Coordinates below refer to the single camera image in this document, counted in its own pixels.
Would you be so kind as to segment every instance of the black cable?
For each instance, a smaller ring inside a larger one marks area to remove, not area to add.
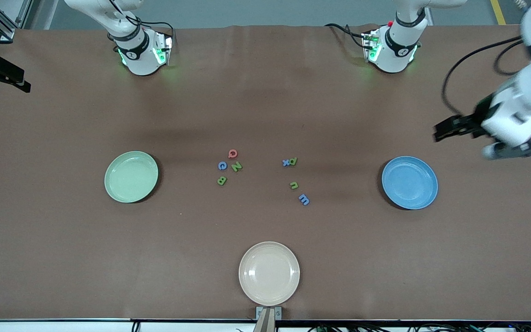
[[[367,323],[354,323],[354,326],[363,328],[367,332],[389,332],[388,330],[385,330],[379,326],[367,324]]]
[[[141,328],[141,322],[133,321],[132,322],[132,328],[130,329],[130,332],[139,332],[140,328]]]
[[[338,28],[339,30],[341,30],[341,31],[345,32],[346,34],[348,34],[352,38],[352,40],[356,43],[356,45],[358,45],[358,46],[360,46],[362,48],[365,48],[367,50],[371,50],[372,49],[372,47],[362,45],[356,40],[356,37],[362,38],[362,34],[367,34],[371,30],[364,31],[364,32],[362,32],[362,34],[356,34],[355,32],[352,32],[352,30],[349,29],[349,25],[347,25],[347,24],[345,25],[345,28],[343,28],[341,25],[337,25],[335,23],[326,24],[325,27]]]
[[[433,332],[472,332],[470,328],[465,327],[465,326],[454,327],[451,325],[442,325],[442,324],[424,324],[424,325],[416,327],[414,331],[419,332],[419,330],[421,330],[422,327],[429,328]],[[438,328],[436,330],[433,330],[431,329],[432,327],[438,327]]]
[[[325,24],[325,27],[333,27],[333,28],[337,28],[343,32],[345,32],[346,34],[351,34],[352,36],[358,36],[358,37],[361,37],[362,35],[361,34],[356,34],[352,31],[348,31],[346,30],[344,27],[342,27],[341,25],[338,25],[338,24],[335,24],[335,23],[329,23],[329,24]]]
[[[112,4],[112,6],[114,7],[114,9],[116,9],[116,11],[118,11],[119,13],[121,13],[122,15],[124,15],[124,17],[126,17],[126,19],[132,24],[132,25],[136,25],[136,26],[139,26],[139,25],[142,25],[143,27],[147,27],[147,28],[150,28],[150,24],[165,24],[165,25],[168,25],[169,28],[171,29],[171,33],[173,34],[173,38],[175,39],[175,28],[173,28],[173,26],[167,22],[146,22],[146,21],[141,21],[141,19],[139,19],[138,17],[129,17],[128,15],[124,14],[124,12],[122,10],[120,10],[120,8],[118,8],[118,6],[116,6],[116,4],[114,3],[114,0],[108,0],[110,2],[110,4]]]
[[[509,325],[513,326],[516,332],[531,332],[531,326],[518,325],[516,323],[509,323]]]
[[[350,36],[350,37],[352,38],[352,40],[356,43],[356,45],[358,45],[358,46],[360,46],[360,47],[362,47],[362,48],[364,48],[364,49],[366,49],[366,50],[371,50],[371,49],[372,49],[371,46],[365,46],[365,45],[363,45],[363,44],[360,44],[360,43],[356,40],[356,37],[354,37],[354,33],[352,33],[352,30],[349,29],[349,25],[346,24],[346,25],[345,25],[345,28],[346,28],[346,30],[348,30],[348,34],[349,34],[349,36]]]
[[[444,102],[444,105],[446,105],[446,107],[448,107],[449,110],[452,111],[454,114],[463,115],[462,111],[457,109],[454,105],[452,105],[452,103],[449,102],[448,96],[446,95],[446,88],[448,86],[448,81],[449,81],[450,76],[452,75],[452,73],[454,72],[456,67],[458,67],[461,63],[463,63],[464,60],[472,57],[473,55],[475,55],[475,54],[477,54],[479,52],[482,52],[484,50],[488,50],[489,48],[493,48],[493,47],[501,46],[501,45],[504,45],[504,44],[508,44],[508,42],[515,42],[516,40],[520,40],[520,39],[522,39],[521,36],[515,36],[514,38],[506,39],[506,40],[503,40],[503,41],[500,41],[500,42],[495,42],[495,43],[487,45],[487,46],[483,46],[481,48],[478,48],[478,49],[476,49],[476,50],[464,55],[464,57],[462,57],[460,60],[458,60],[457,63],[455,63],[455,65],[453,65],[452,68],[448,71],[448,73],[446,74],[446,77],[444,78],[444,83],[442,84],[442,101]]]
[[[370,330],[368,327],[357,326],[356,324],[348,326],[348,330],[350,330],[350,332],[360,332],[360,328],[362,328],[362,330],[365,330],[366,332],[374,332],[374,330]]]
[[[327,328],[330,328],[333,332],[342,332],[342,330],[339,330],[339,328],[337,327],[333,327],[333,326],[325,326]]]
[[[519,40],[517,42],[514,42],[514,44],[511,44],[510,46],[507,46],[503,51],[501,51],[501,53],[499,53],[497,55],[497,57],[495,58],[495,62],[493,62],[493,70],[495,70],[495,72],[497,74],[500,74],[500,75],[505,75],[505,76],[512,76],[512,75],[515,75],[519,72],[519,70],[516,70],[516,71],[505,71],[503,69],[501,69],[501,67],[499,66],[499,63],[501,61],[501,58],[503,57],[503,55],[505,55],[505,53],[507,53],[509,50],[511,50],[512,48],[514,48],[515,46],[518,46],[519,44],[522,44],[523,41]]]
[[[491,323],[489,323],[489,325],[487,325],[487,326],[485,326],[483,328],[479,328],[479,330],[481,330],[481,331],[487,330],[487,328],[491,327],[491,325],[493,325],[493,324],[495,324],[495,322],[491,322]]]

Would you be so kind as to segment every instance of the green led light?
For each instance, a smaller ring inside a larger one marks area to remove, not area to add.
[[[126,65],[126,60],[124,60],[124,55],[122,55],[122,51],[120,51],[120,49],[118,49],[118,54],[120,55],[120,58],[122,59],[122,64]]]
[[[382,50],[382,45],[378,43],[373,50],[370,51],[370,61],[376,61],[378,59],[378,54]]]
[[[162,51],[162,50],[155,50],[154,48],[153,48],[153,51],[154,51],[154,55],[155,55],[155,57],[157,58],[157,62],[158,62],[160,65],[164,64],[164,63],[165,63],[165,55],[164,55],[165,53],[164,53],[164,51]]]
[[[411,57],[409,58],[409,62],[413,61],[413,57],[415,56],[415,51],[417,51],[417,46],[413,48],[413,51],[411,51]]]

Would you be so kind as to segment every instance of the green plate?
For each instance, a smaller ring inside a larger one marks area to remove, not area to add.
[[[149,154],[130,151],[118,156],[106,171],[106,191],[118,202],[145,198],[157,184],[159,168]]]

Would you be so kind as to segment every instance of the gray floor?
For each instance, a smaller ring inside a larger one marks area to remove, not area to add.
[[[168,21],[175,28],[230,25],[363,25],[394,19],[389,0],[146,0],[135,14],[145,21]],[[436,25],[493,25],[489,0],[468,0],[457,9],[433,9]],[[59,1],[51,29],[101,29],[95,21]]]

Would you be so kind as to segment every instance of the blue plate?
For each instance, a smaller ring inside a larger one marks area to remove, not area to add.
[[[415,157],[397,157],[382,171],[382,188],[396,205],[409,210],[425,208],[438,195],[434,170]]]

